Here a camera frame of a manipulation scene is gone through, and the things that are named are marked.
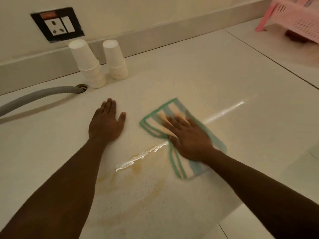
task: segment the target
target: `forearm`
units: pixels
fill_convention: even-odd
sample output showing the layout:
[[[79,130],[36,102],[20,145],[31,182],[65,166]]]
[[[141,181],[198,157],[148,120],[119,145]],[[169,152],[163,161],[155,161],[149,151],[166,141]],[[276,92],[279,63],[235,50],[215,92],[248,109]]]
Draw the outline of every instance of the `forearm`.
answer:
[[[0,238],[78,238],[89,214],[105,144],[88,142],[18,210]]]
[[[319,205],[265,174],[217,150],[205,163],[235,191],[276,238],[319,236]]]

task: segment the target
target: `electrical outlet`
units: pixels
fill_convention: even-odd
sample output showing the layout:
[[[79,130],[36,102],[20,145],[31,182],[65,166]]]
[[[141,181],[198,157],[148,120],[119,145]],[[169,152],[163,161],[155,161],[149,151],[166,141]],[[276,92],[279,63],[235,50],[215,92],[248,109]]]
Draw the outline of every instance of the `electrical outlet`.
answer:
[[[66,33],[66,28],[62,24],[62,20],[59,18],[49,19],[44,21],[53,36]]]
[[[84,36],[73,8],[32,13],[31,17],[50,43]]]

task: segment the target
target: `microfiber towel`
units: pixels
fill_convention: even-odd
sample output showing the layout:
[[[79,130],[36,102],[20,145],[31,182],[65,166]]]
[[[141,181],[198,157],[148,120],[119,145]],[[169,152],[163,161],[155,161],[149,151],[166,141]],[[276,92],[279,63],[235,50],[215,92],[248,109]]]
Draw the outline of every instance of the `microfiber towel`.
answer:
[[[168,139],[169,135],[175,135],[162,125],[163,120],[167,121],[166,116],[180,116],[183,119],[192,119],[202,130],[206,132],[215,148],[224,153],[227,152],[227,147],[225,144],[219,140],[204,124],[197,120],[177,98],[170,100],[145,116],[140,121],[139,125],[153,137]],[[206,165],[200,162],[194,162],[181,156],[170,140],[169,146],[170,160],[173,165],[173,169],[179,178],[191,179],[202,174],[208,169]]]

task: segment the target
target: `countertop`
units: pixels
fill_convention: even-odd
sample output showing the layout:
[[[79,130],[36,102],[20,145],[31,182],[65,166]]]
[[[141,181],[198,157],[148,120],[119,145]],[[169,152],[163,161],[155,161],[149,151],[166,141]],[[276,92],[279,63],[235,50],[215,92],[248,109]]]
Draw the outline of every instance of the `countertop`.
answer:
[[[317,142],[319,92],[226,31],[126,58],[126,80],[80,95],[35,101],[0,118],[3,228],[26,199],[88,139],[94,111],[108,97],[127,120],[103,154],[96,195],[81,238],[200,238],[241,201],[215,172],[178,179],[167,148],[137,169],[120,165],[162,143],[138,126],[166,101],[179,100],[228,148],[228,155],[277,177]],[[80,73],[0,96],[83,83]]]

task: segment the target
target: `pink basket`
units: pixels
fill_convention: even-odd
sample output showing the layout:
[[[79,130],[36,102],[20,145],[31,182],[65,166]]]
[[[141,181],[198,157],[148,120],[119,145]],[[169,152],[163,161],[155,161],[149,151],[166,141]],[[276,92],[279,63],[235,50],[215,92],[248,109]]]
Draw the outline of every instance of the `pink basket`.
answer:
[[[273,0],[255,29],[264,29],[267,20],[319,43],[319,0]]]

